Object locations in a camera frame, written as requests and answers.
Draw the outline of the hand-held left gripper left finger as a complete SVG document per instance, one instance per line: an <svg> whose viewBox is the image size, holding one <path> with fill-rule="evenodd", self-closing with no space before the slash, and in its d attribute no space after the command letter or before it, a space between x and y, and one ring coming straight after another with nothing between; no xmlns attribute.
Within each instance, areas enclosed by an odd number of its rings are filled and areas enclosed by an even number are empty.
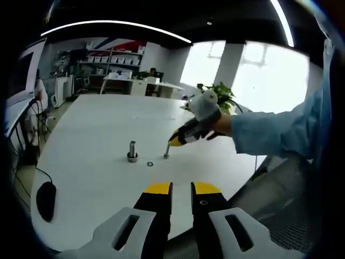
<svg viewBox="0 0 345 259"><path fill-rule="evenodd" d="M172 182L148 186L135 206L124 207L95 228L79 249L56 258L162 258L170 233Z"/></svg>

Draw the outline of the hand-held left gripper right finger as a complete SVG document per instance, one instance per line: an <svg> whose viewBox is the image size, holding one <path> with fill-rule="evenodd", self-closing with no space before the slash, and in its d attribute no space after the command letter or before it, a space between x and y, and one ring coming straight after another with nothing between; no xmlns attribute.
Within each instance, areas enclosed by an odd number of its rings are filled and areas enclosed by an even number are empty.
<svg viewBox="0 0 345 259"><path fill-rule="evenodd" d="M303 258L271 240L267 227L231 208L219 188L191 183L193 230L200 258Z"/></svg>

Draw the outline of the person's right hand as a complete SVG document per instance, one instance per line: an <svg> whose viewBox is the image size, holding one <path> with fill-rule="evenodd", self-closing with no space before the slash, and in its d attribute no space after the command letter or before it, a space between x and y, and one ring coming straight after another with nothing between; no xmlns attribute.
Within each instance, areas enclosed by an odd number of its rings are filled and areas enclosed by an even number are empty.
<svg viewBox="0 0 345 259"><path fill-rule="evenodd" d="M232 137L232 116L222 114L219 120L208 126L208 130L212 133L207 135L207 141L219 136Z"/></svg>

